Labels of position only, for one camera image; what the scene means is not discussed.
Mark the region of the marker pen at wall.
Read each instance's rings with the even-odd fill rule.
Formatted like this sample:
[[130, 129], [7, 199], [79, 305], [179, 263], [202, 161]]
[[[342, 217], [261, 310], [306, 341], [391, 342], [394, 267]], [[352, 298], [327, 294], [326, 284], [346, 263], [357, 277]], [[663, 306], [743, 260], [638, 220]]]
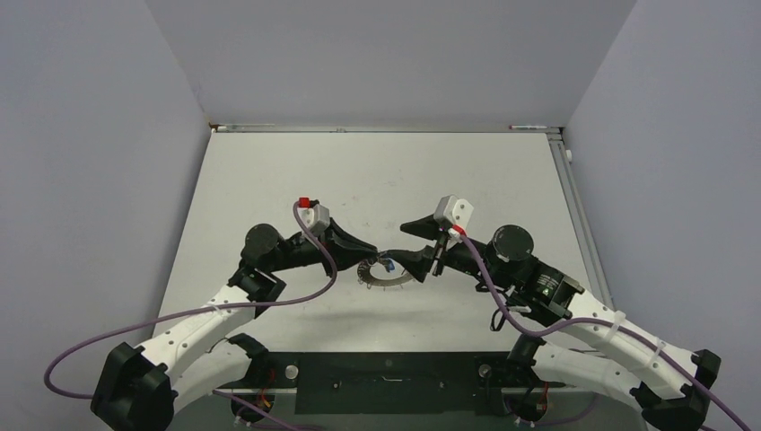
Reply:
[[510, 130], [518, 130], [518, 131], [541, 131], [541, 130], [547, 130], [550, 127], [543, 126], [543, 125], [510, 125]]

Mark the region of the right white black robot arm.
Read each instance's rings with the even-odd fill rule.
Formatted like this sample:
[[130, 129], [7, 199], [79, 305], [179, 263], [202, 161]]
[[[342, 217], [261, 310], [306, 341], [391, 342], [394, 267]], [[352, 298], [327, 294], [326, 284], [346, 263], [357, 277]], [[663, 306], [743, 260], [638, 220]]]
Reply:
[[516, 383], [537, 378], [604, 395], [633, 408], [659, 430], [704, 425], [720, 358], [707, 349], [672, 346], [633, 324], [536, 257], [524, 228], [503, 225], [485, 243], [469, 238], [459, 226], [440, 227], [432, 216], [401, 229], [429, 241], [420, 251], [387, 251], [415, 280], [456, 270], [491, 294], [512, 326], [520, 317], [536, 323], [535, 329], [519, 327], [506, 362]]

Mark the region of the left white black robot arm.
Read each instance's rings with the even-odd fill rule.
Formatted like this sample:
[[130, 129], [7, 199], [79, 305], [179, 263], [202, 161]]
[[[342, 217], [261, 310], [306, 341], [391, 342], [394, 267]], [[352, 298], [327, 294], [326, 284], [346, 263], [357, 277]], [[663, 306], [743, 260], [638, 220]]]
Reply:
[[109, 352], [91, 412], [113, 430], [165, 430], [181, 409], [226, 383], [262, 383], [266, 348], [234, 331], [283, 292], [275, 273], [321, 264], [335, 280], [338, 271], [377, 253], [333, 219], [288, 239], [270, 224], [253, 226], [238, 269], [204, 306], [136, 347], [122, 343]]

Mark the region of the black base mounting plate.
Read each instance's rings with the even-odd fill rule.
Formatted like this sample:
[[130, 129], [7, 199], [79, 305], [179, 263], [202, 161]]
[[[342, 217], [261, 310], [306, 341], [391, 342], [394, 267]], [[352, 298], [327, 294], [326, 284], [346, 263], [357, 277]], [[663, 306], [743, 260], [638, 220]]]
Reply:
[[544, 382], [505, 352], [293, 353], [255, 360], [234, 390], [295, 397], [298, 414], [505, 414]]

